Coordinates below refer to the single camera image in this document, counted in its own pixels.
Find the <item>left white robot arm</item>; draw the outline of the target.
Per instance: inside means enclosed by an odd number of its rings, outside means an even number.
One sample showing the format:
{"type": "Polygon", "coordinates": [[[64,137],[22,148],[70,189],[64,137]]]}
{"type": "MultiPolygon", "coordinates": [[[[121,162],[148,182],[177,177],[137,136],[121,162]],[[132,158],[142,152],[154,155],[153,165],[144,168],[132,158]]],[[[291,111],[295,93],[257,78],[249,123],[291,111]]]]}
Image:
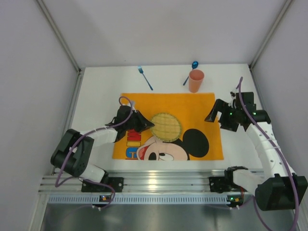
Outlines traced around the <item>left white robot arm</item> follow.
{"type": "Polygon", "coordinates": [[[72,178],[91,183],[107,184],[108,172],[90,163],[92,150],[107,143],[120,141],[129,130],[143,132],[154,127],[142,113],[129,105],[119,107],[112,121],[102,128],[85,133],[69,129],[51,156],[51,164],[72,178]]]}

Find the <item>pink plastic cup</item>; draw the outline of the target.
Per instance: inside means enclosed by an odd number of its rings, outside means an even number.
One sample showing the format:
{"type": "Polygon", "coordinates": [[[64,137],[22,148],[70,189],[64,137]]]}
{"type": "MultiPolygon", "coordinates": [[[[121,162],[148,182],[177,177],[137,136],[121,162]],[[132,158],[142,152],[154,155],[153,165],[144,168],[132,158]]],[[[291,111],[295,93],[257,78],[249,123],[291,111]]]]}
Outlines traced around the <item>pink plastic cup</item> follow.
{"type": "Polygon", "coordinates": [[[189,91],[191,93],[197,93],[204,80],[205,74],[199,69],[194,69],[189,73],[189,91]]]}

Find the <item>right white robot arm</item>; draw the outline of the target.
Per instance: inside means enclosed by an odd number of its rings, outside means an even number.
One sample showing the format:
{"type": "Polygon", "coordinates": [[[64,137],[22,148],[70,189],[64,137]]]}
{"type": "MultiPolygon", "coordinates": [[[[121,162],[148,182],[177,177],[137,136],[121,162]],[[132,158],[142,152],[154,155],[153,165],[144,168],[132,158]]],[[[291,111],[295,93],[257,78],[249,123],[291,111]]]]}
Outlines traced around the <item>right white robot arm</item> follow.
{"type": "Polygon", "coordinates": [[[255,197],[262,211],[295,209],[308,188],[306,177],[297,175],[283,161],[270,117],[265,110],[257,109],[253,92],[232,92],[231,96],[230,103],[217,99],[205,121],[214,122],[217,113],[221,113],[221,129],[236,132],[242,126],[256,149],[264,177],[254,175],[246,167],[229,167],[221,181],[210,181],[211,191],[222,193],[243,188],[255,197]]]}

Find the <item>yellow woven round plate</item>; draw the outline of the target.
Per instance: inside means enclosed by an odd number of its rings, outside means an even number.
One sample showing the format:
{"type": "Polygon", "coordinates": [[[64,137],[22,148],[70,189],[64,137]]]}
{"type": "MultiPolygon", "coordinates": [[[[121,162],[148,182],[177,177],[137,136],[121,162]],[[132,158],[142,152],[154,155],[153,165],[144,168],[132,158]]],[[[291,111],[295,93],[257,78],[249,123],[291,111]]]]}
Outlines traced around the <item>yellow woven round plate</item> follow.
{"type": "Polygon", "coordinates": [[[182,125],[180,121],[172,114],[158,113],[151,119],[154,124],[150,128],[151,133],[164,142],[173,142],[182,134],[182,125]]]}

